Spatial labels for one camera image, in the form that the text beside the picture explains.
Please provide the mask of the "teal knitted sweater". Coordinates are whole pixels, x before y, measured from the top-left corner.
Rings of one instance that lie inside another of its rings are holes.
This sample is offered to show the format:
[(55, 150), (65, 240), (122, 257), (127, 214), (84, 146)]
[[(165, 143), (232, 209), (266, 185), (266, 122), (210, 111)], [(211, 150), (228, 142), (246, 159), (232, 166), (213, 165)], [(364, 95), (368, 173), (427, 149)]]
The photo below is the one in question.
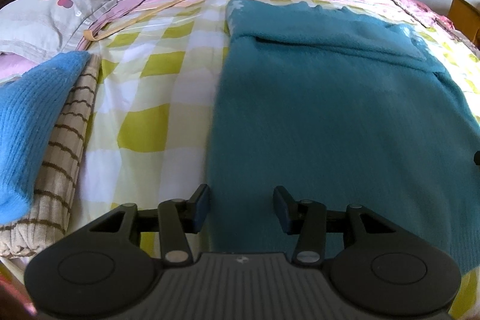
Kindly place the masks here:
[(273, 189), (361, 204), (479, 264), (479, 124), (408, 26), (304, 2), (231, 0), (207, 181), (211, 245), (291, 252)]

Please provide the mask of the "yellow white checkered bedsheet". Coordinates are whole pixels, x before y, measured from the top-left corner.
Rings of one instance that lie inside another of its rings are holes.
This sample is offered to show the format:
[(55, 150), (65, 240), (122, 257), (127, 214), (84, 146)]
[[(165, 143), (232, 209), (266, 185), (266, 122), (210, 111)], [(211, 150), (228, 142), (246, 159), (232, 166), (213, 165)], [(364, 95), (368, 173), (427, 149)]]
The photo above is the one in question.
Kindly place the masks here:
[[(186, 199), (200, 184), (208, 184), (214, 106), (230, 48), (230, 1), (190, 0), (90, 46), (101, 58), (101, 69), (71, 231), (118, 205), (133, 202), (141, 210), (151, 209), (170, 199)], [(440, 25), (425, 28), (329, 2), (255, 1), (346, 8), (410, 27), (460, 87), (479, 125), (479, 58)], [(215, 250), (208, 218), (202, 234), (192, 240), (194, 250)], [(460, 271), (462, 282), (451, 314), (455, 319), (477, 319), (479, 264)]]

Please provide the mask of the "beige brown striped garment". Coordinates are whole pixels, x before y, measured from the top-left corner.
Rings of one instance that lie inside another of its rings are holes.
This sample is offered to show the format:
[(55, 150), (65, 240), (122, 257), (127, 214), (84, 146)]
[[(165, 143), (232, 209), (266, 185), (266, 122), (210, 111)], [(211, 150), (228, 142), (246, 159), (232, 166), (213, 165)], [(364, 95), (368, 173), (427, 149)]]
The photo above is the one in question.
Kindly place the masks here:
[(101, 58), (92, 56), (67, 96), (34, 185), (32, 209), (19, 220), (1, 226), (2, 257), (32, 257), (65, 236), (100, 64)]

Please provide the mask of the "bright blue knitted garment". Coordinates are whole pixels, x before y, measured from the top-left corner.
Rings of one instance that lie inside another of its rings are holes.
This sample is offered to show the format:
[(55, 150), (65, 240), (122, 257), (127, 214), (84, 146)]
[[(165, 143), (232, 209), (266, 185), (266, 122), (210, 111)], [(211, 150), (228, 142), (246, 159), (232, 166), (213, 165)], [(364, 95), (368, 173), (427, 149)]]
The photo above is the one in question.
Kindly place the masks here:
[(1, 86), (1, 223), (25, 216), (48, 141), (90, 54), (72, 51)]

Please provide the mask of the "grey pillow with red dots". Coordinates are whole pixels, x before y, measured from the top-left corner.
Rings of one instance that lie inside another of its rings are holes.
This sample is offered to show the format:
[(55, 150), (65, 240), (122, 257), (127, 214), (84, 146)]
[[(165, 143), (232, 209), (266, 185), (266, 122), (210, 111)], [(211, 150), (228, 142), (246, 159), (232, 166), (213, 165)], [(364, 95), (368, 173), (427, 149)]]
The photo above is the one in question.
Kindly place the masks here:
[(85, 30), (128, 14), (145, 0), (16, 0), (1, 9), (1, 53), (35, 63), (84, 46)]

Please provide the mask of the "wooden side cabinet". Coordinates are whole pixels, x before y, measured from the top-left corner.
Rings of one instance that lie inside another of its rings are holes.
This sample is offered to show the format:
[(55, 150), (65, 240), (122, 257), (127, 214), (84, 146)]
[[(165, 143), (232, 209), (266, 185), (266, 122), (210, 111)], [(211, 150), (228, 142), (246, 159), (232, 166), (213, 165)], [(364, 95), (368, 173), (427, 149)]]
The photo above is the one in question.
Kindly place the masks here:
[(479, 48), (479, 9), (465, 0), (452, 0), (448, 18), (454, 27)]

